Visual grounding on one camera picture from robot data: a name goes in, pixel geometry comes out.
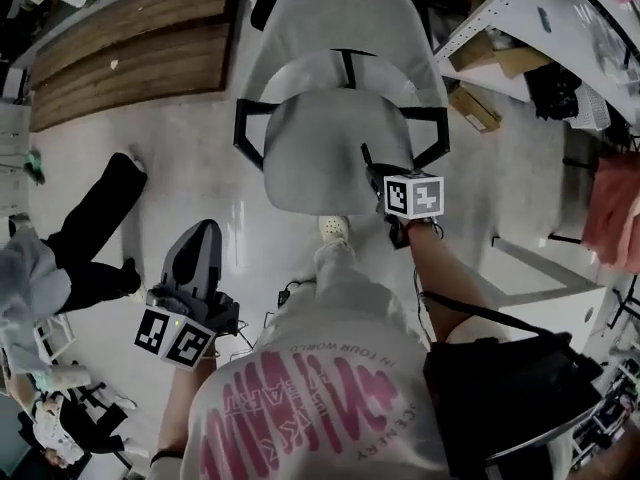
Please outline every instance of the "wooden board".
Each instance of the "wooden board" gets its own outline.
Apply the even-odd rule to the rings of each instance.
[[[38,52],[31,87],[37,89],[79,60],[140,35],[193,20],[224,16],[226,4],[227,0],[115,2],[70,28]]]
[[[31,131],[139,101],[224,89],[230,24],[144,36],[51,77],[35,92]]]

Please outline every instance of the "white floor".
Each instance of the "white floor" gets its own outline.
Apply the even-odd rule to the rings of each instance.
[[[251,341],[258,337],[266,312],[275,310],[278,291],[292,278],[311,272],[311,257],[320,243],[315,218],[272,207],[261,174],[232,146],[233,97],[258,36],[245,21],[230,90],[223,98],[203,95],[133,105],[31,137],[42,152],[47,176],[44,186],[30,189],[30,212],[42,237],[60,227],[111,154],[132,147],[146,165],[149,183],[135,214],[98,260],[119,266],[123,256],[141,256],[146,284],[152,286],[159,280],[167,250],[180,234],[201,219],[215,219],[224,237],[220,288],[240,302],[241,318],[249,324],[245,333]],[[327,80],[323,77],[322,83],[329,83]],[[295,85],[285,80],[273,94],[294,91]],[[393,90],[402,96],[406,88]],[[561,208],[569,203],[576,222],[567,234],[580,236],[586,200],[563,200],[565,176],[577,175],[567,173],[561,162],[566,129],[563,123],[536,119],[532,106],[497,94],[490,97],[504,116],[500,130],[480,135],[450,110],[451,153],[430,168],[446,179],[447,213],[441,224],[456,254],[488,276],[502,276],[501,288],[511,293],[544,288],[545,282],[500,270],[502,260],[488,251],[496,231],[592,280],[613,285],[620,277],[620,282],[626,282],[626,276],[592,263],[591,254],[580,246],[548,242],[539,248],[544,245],[540,238],[557,228]],[[251,128],[252,140],[260,142],[263,127],[264,123],[257,123]],[[417,147],[424,140],[419,130],[415,135]],[[413,314],[416,300],[409,252],[393,251],[375,215],[356,217],[352,224],[363,271],[394,290]],[[598,333],[610,309],[607,301],[588,346],[598,358],[606,357],[615,335],[605,333],[601,339]],[[133,345],[143,311],[141,305],[119,300],[71,314],[77,341],[64,359],[77,359],[96,379],[139,404],[123,433],[153,451],[172,368]],[[246,349],[240,338],[223,338],[218,343],[221,361]]]

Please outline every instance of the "white cube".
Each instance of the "white cube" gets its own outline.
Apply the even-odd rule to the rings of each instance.
[[[213,331],[189,317],[147,307],[134,344],[164,362],[193,370],[213,339]]]
[[[424,173],[385,176],[384,210],[409,220],[442,215],[444,178]]]

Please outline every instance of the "black pants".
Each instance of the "black pants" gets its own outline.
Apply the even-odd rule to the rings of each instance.
[[[140,288],[132,260],[121,269],[92,260],[133,208],[146,182],[147,175],[127,155],[114,154],[62,229],[44,240],[58,268],[65,269],[71,279],[71,294],[58,313],[119,299]]]
[[[111,434],[127,418],[120,407],[112,405],[93,421],[83,407],[65,400],[60,409],[60,425],[85,452],[113,453],[124,451],[120,436]]]

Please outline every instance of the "pink cloth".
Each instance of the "pink cloth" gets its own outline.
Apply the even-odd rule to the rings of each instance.
[[[640,154],[601,159],[582,243],[601,263],[640,273]]]

